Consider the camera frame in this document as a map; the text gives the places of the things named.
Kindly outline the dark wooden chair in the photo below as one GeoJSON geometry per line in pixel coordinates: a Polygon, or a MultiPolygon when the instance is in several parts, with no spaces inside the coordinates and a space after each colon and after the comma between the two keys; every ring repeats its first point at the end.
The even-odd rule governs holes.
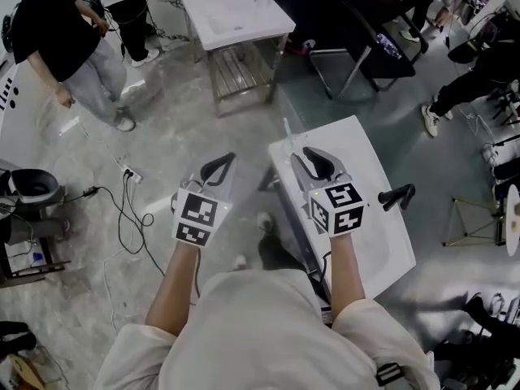
{"type": "Polygon", "coordinates": [[[9,255],[7,253],[6,244],[0,242],[0,289],[11,288],[24,284],[42,281],[49,274],[64,271],[70,260],[56,261],[51,251],[50,243],[46,238],[38,238],[36,241],[30,241],[30,250],[19,253],[18,255],[9,255]],[[40,254],[41,259],[33,259],[27,267],[13,269],[11,264],[17,257],[40,254]]]}

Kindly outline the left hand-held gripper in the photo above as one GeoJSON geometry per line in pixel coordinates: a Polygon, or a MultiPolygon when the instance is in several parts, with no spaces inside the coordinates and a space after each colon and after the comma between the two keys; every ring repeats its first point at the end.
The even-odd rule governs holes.
{"type": "Polygon", "coordinates": [[[211,243],[232,210],[232,203],[228,201],[236,165],[236,154],[229,152],[201,168],[202,182],[181,182],[171,198],[173,239],[198,248],[205,248],[211,243]]]}

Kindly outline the black office chair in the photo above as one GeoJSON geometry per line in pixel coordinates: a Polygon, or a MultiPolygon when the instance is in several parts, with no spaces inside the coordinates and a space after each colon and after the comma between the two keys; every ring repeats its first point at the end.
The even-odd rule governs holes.
{"type": "Polygon", "coordinates": [[[407,57],[405,51],[397,44],[383,23],[374,16],[372,6],[361,10],[350,0],[338,0],[333,12],[336,13],[336,26],[332,28],[332,31],[336,35],[338,46],[328,49],[313,49],[308,53],[310,63],[318,73],[325,93],[330,99],[341,98],[358,73],[363,74],[376,92],[387,91],[397,80],[415,75],[414,64],[422,54],[427,52],[429,45],[406,14],[399,14],[398,17],[403,19],[409,29],[418,35],[420,43],[418,53],[413,58],[407,57]],[[375,39],[378,33],[384,33],[395,42],[402,51],[401,59],[393,58],[384,52],[375,39]],[[340,61],[345,56],[349,56],[353,60],[353,66],[344,73],[341,87],[334,90],[326,81],[318,59],[325,57],[340,61]]]}

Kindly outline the clear plastic bottle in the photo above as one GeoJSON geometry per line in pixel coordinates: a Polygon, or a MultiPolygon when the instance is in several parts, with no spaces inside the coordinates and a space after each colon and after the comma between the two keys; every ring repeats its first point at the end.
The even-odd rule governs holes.
{"type": "Polygon", "coordinates": [[[392,56],[395,59],[402,58],[401,49],[395,44],[395,42],[390,37],[388,37],[384,33],[378,33],[375,39],[378,45],[383,48],[384,52],[387,55],[392,56]]]}

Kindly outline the black bag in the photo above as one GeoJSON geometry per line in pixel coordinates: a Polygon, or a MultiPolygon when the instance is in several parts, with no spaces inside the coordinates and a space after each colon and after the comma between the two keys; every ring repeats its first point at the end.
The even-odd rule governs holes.
{"type": "Polygon", "coordinates": [[[20,351],[30,351],[37,346],[37,338],[27,323],[0,321],[0,358],[20,351]]]}

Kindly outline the white marble table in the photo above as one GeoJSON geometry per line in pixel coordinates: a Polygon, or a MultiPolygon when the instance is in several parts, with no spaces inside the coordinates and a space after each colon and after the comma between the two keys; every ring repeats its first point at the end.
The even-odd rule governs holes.
{"type": "Polygon", "coordinates": [[[147,0],[150,18],[163,50],[189,43],[184,6],[181,0],[147,0]]]}

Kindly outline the white panel with black marks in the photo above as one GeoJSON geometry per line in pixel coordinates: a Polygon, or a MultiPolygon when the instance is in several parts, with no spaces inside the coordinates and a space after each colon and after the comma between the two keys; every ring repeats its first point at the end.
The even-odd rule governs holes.
{"type": "Polygon", "coordinates": [[[0,79],[0,170],[51,169],[85,112],[61,106],[28,63],[11,66],[0,79]]]}

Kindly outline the person's left forearm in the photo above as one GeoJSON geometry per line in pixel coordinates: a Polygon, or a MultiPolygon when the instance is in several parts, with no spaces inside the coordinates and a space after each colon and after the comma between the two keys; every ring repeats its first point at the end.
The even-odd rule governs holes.
{"type": "Polygon", "coordinates": [[[177,242],[158,292],[145,318],[147,326],[178,336],[189,318],[200,249],[177,242]]]}

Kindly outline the clear plastic cup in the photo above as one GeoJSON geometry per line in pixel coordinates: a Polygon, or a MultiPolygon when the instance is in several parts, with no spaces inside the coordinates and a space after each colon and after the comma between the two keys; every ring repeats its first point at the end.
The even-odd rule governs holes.
{"type": "Polygon", "coordinates": [[[302,149],[307,145],[308,135],[306,133],[291,134],[286,136],[283,143],[283,151],[286,156],[292,154],[300,154],[302,149]]]}

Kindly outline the white power strip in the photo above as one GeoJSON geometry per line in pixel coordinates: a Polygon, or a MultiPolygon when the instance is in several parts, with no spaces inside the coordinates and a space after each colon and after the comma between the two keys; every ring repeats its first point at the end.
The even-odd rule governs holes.
{"type": "Polygon", "coordinates": [[[121,167],[121,171],[125,176],[127,176],[130,180],[132,180],[135,184],[140,184],[143,180],[143,177],[138,174],[134,169],[132,169],[128,165],[123,165],[121,167]]]}

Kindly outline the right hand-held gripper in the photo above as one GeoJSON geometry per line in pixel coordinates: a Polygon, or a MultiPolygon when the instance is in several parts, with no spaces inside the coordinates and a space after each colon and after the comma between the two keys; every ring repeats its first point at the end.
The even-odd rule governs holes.
{"type": "Polygon", "coordinates": [[[313,169],[295,153],[290,164],[300,190],[308,193],[308,215],[318,232],[335,237],[361,227],[366,202],[352,176],[346,172],[337,175],[340,166],[325,151],[306,146],[302,153],[313,169]]]}

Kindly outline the person's right forearm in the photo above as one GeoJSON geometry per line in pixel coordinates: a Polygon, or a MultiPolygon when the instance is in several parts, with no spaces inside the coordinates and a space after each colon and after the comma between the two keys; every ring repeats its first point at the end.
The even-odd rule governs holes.
{"type": "Polygon", "coordinates": [[[331,238],[331,311],[335,319],[343,309],[366,298],[350,234],[331,238]]]}

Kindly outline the white washbasin on metal frame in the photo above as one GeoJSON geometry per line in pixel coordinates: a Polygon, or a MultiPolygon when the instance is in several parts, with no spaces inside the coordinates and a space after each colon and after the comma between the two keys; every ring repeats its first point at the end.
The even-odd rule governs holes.
{"type": "Polygon", "coordinates": [[[193,49],[207,61],[216,115],[247,93],[272,100],[295,22],[275,0],[181,0],[193,49]]]}

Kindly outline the white washbasin table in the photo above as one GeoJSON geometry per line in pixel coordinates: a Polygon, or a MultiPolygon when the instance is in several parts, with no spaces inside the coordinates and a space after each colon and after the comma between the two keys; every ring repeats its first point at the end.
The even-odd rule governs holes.
{"type": "MultiPolygon", "coordinates": [[[[350,174],[366,202],[361,227],[347,234],[352,237],[365,294],[369,298],[375,298],[416,264],[401,216],[401,207],[395,205],[385,212],[378,201],[379,193],[394,188],[389,184],[357,117],[350,116],[305,133],[308,135],[306,146],[325,151],[335,158],[336,165],[340,166],[337,175],[341,172],[350,174]]],[[[332,265],[329,252],[332,237],[319,233],[310,220],[308,193],[300,190],[290,157],[283,151],[283,143],[284,139],[269,145],[271,164],[259,188],[265,190],[269,185],[275,187],[299,244],[301,256],[310,274],[317,276],[318,286],[323,288],[323,295],[328,299],[331,287],[332,265]]],[[[298,155],[308,168],[313,169],[313,165],[302,152],[298,155]]]]}

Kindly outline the person's dark trousers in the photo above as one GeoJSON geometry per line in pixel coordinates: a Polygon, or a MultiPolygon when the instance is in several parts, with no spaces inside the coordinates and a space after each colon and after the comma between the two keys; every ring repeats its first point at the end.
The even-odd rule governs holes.
{"type": "Polygon", "coordinates": [[[259,241],[258,252],[265,271],[289,269],[306,272],[306,267],[284,248],[276,234],[265,233],[259,241]]]}

